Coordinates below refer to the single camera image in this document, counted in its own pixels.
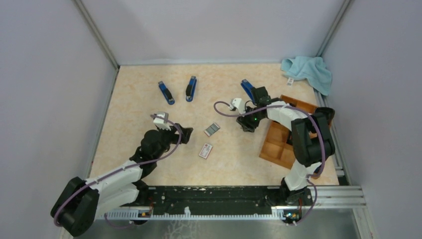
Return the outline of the blue black stapler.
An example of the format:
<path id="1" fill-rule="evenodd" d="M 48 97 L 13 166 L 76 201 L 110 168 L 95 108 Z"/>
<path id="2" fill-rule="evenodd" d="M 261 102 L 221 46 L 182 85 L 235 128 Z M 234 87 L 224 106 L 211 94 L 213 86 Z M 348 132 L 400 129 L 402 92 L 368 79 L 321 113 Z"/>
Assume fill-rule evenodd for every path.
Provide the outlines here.
<path id="1" fill-rule="evenodd" d="M 194 99 L 196 84 L 197 84 L 196 76 L 191 76 L 189 83 L 188 83 L 186 90 L 185 90 L 187 102 L 191 102 Z"/>
<path id="2" fill-rule="evenodd" d="M 164 82 L 163 81 L 158 82 L 158 86 L 159 86 L 159 89 L 160 89 L 161 93 L 163 94 L 166 102 L 169 105 L 173 105 L 175 103 L 175 99 L 173 98 L 170 90 L 166 87 Z"/>

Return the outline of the red white staple box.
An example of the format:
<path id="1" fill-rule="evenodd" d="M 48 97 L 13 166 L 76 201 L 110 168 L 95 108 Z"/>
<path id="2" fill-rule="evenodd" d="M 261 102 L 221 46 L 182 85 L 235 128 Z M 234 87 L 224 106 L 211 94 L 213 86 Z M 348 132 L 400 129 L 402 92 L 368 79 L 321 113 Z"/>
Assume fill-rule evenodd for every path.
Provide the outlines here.
<path id="1" fill-rule="evenodd" d="M 207 159 L 213 149 L 211 144 L 205 143 L 199 152 L 199 157 Z"/>

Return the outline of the silver staple strip box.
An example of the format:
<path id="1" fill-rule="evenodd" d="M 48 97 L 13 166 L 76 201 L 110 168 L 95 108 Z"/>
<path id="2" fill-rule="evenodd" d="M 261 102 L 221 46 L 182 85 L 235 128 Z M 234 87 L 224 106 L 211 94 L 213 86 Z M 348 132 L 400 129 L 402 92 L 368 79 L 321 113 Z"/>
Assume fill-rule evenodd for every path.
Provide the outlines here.
<path id="1" fill-rule="evenodd" d="M 207 127 L 204 130 L 204 133 L 211 137 L 213 134 L 215 134 L 218 130 L 220 130 L 220 126 L 217 123 L 212 123 L 209 127 Z"/>

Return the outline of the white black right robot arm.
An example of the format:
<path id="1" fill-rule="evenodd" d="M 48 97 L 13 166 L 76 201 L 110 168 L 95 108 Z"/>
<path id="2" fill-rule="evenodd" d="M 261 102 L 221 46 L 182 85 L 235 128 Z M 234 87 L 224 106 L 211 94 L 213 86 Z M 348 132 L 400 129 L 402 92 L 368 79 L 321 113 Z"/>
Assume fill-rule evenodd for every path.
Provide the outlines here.
<path id="1" fill-rule="evenodd" d="M 280 98 L 271 98 L 265 87 L 252 87 L 250 94 L 254 107 L 234 98 L 229 108 L 239 112 L 236 121 L 245 132 L 254 132 L 262 119 L 270 119 L 289 130 L 295 161 L 281 181 L 280 198 L 284 204 L 293 205 L 304 193 L 308 179 L 320 176 L 325 161 L 335 153 L 330 133 L 335 110 L 317 107 L 313 113 L 307 113 Z"/>

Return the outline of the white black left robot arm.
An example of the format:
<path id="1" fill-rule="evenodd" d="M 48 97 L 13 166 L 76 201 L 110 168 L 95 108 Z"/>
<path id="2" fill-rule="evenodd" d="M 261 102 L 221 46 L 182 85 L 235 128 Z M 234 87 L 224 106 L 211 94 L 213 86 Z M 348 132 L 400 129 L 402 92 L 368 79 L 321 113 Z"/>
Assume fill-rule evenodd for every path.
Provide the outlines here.
<path id="1" fill-rule="evenodd" d="M 72 178 L 51 209 L 54 224 L 77 237 L 99 215 L 132 202 L 145 205 L 149 192 L 142 188 L 142 179 L 157 167 L 157 161 L 171 145 L 188 143 L 192 132 L 193 128 L 178 123 L 149 130 L 135 153 L 120 167 L 95 178 Z"/>

